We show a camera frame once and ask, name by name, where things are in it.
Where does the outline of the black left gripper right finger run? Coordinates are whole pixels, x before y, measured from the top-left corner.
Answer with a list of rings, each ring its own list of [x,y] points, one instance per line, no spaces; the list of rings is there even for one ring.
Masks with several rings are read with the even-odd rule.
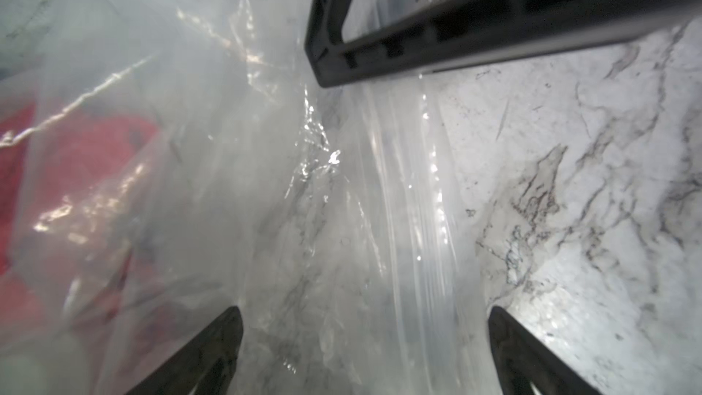
[[[600,394],[504,308],[491,308],[488,331],[504,394]]]

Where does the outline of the red knitted scarf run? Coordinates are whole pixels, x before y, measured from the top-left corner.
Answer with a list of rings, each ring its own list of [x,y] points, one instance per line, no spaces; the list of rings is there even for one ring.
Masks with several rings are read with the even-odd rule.
[[[1,130],[1,352],[102,347],[113,324],[158,306],[166,278],[141,214],[162,131],[139,115],[78,110],[40,131],[35,108]]]

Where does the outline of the clear plastic vacuum bag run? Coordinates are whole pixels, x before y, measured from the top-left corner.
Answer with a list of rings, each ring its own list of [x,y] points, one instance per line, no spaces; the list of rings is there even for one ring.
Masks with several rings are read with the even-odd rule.
[[[1,123],[159,125],[141,220],[167,284],[102,347],[1,352],[5,394],[126,394],[230,306],[225,394],[496,394],[435,86],[322,88],[312,0],[1,0]]]

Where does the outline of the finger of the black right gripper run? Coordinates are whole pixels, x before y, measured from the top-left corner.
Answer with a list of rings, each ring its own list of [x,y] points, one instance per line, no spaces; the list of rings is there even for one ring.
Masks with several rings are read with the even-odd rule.
[[[628,42],[701,9],[701,0],[444,0],[346,41],[351,4],[312,0],[305,52],[324,88]]]

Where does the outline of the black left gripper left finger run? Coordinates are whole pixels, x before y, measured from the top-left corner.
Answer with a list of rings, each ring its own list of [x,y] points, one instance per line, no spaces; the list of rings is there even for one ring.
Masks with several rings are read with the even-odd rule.
[[[230,306],[127,394],[225,394],[242,338],[241,311]]]

